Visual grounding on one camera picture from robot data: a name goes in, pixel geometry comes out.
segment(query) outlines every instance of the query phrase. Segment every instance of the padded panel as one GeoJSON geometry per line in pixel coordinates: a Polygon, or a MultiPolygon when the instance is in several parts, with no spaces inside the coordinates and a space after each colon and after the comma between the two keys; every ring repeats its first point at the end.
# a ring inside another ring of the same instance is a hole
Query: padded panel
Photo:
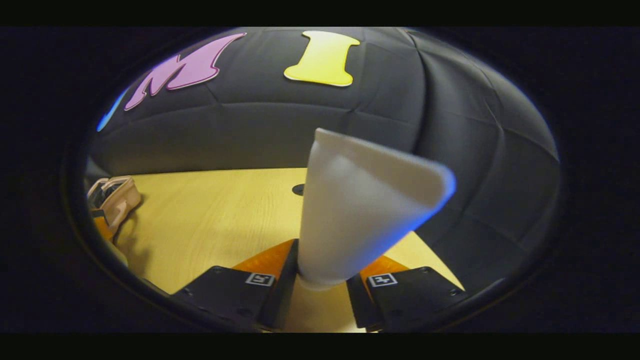
{"type": "Polygon", "coordinates": [[[516,243],[466,215],[432,249],[470,293],[507,277],[526,256],[516,243]]]}
{"type": "Polygon", "coordinates": [[[559,189],[557,150],[512,82],[447,44],[410,35],[429,74],[415,152],[451,168],[458,185],[416,233],[466,288],[480,290],[543,241],[559,189]]]}
{"type": "Polygon", "coordinates": [[[496,156],[467,213],[514,241],[537,221],[559,184],[557,161],[545,150],[513,133],[504,133],[496,156]]]}
{"type": "Polygon", "coordinates": [[[174,111],[131,122],[99,139],[94,157],[114,176],[306,167],[308,149],[318,127],[370,138],[403,151],[410,151],[411,143],[406,139],[416,132],[414,127],[391,119],[323,106],[228,104],[174,111]]]}
{"type": "Polygon", "coordinates": [[[480,187],[498,146],[495,124],[441,111],[430,104],[416,153],[447,165],[456,176],[456,193],[448,205],[463,208],[480,187]]]}
{"type": "Polygon", "coordinates": [[[313,141],[309,129],[316,127],[412,151],[426,98],[424,67],[412,41],[396,28],[324,30],[361,41],[346,61],[351,86],[284,76],[308,44],[299,29],[235,29],[180,54],[185,58],[217,38],[247,32],[222,51],[215,78],[177,90],[163,87],[124,111],[148,73],[142,75],[97,134],[94,158],[114,174],[303,167],[313,141]]]}

